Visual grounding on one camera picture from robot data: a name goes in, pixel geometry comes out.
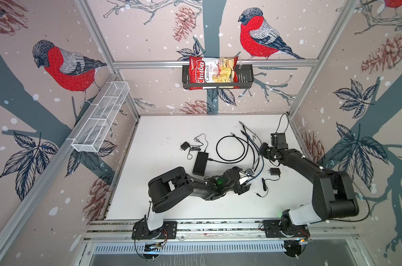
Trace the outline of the aluminium front rail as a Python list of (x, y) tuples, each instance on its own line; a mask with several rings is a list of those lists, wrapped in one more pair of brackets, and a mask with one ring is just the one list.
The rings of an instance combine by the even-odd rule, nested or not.
[[(82, 236), (89, 242), (129, 242), (137, 219), (102, 220), (89, 223)], [(266, 239), (260, 229), (262, 218), (238, 219), (176, 219), (176, 238), (174, 242), (196, 241), (257, 241)], [(319, 222), (307, 226), (309, 240), (350, 239), (359, 240), (361, 236), (353, 224), (343, 222)]]

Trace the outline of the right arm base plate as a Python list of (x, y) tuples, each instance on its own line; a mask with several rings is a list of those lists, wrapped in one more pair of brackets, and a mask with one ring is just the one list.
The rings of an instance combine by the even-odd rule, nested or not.
[(259, 227), (266, 235), (266, 238), (310, 238), (306, 225), (295, 226), (291, 222), (283, 223), (278, 219), (264, 220)]

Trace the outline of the white mesh wall shelf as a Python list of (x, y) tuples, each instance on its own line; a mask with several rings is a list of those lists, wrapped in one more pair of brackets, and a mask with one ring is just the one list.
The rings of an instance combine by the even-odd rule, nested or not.
[(126, 82), (107, 83), (107, 89), (77, 134), (72, 147), (77, 152), (98, 153), (129, 93)]

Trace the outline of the small black adapter block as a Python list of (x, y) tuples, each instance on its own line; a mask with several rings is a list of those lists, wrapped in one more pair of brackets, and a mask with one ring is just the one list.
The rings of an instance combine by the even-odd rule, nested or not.
[(277, 168), (277, 167), (270, 168), (270, 169), (269, 169), (269, 173), (270, 173), (271, 176), (278, 176), (278, 177), (280, 177), (280, 175), (281, 175), (281, 171), (280, 171), (280, 169)]

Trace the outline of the black power adapter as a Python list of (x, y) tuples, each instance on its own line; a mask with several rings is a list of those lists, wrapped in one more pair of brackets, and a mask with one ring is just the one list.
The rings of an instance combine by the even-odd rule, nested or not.
[(189, 149), (191, 147), (191, 145), (185, 141), (182, 145), (181, 145), (181, 150), (182, 151), (186, 151), (187, 149)]

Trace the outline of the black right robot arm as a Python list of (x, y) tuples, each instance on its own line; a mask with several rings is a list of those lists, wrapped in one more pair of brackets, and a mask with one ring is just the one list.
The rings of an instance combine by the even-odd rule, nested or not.
[(330, 219), (355, 217), (359, 214), (352, 180), (346, 172), (322, 167), (297, 149), (288, 148), (284, 133), (271, 135), (271, 145), (262, 143), (260, 155), (289, 167), (313, 185), (312, 200), (283, 212), (283, 225), (303, 226)]

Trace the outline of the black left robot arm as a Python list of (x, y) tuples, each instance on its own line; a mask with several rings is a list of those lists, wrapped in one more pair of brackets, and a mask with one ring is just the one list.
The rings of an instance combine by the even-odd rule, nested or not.
[(148, 183), (150, 209), (146, 215), (149, 231), (163, 228), (163, 213), (189, 196), (205, 201), (215, 201), (233, 191), (241, 195), (249, 191), (254, 178), (251, 171), (239, 167), (226, 170), (222, 175), (196, 178), (186, 173), (183, 167), (177, 167), (165, 174), (153, 178)]

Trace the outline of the red cassava chips bag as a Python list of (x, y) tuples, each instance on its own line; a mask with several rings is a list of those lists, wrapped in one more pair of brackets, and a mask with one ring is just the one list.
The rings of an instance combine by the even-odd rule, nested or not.
[(189, 58), (189, 83), (202, 84), (202, 87), (192, 86), (189, 90), (212, 89), (206, 86), (212, 83), (237, 83), (235, 73), (238, 57), (234, 58)]

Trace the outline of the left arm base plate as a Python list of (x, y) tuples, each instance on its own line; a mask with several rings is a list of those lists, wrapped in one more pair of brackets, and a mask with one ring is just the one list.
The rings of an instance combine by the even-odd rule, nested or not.
[(177, 222), (164, 222), (164, 224), (155, 230), (150, 231), (146, 220), (140, 220), (133, 226), (131, 239), (133, 240), (151, 240), (151, 239), (175, 239), (177, 233)]

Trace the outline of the black network switch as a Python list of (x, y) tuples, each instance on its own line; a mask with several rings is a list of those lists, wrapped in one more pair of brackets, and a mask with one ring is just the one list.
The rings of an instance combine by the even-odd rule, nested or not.
[(204, 176), (207, 167), (209, 154), (199, 151), (195, 159), (192, 174), (198, 176)]

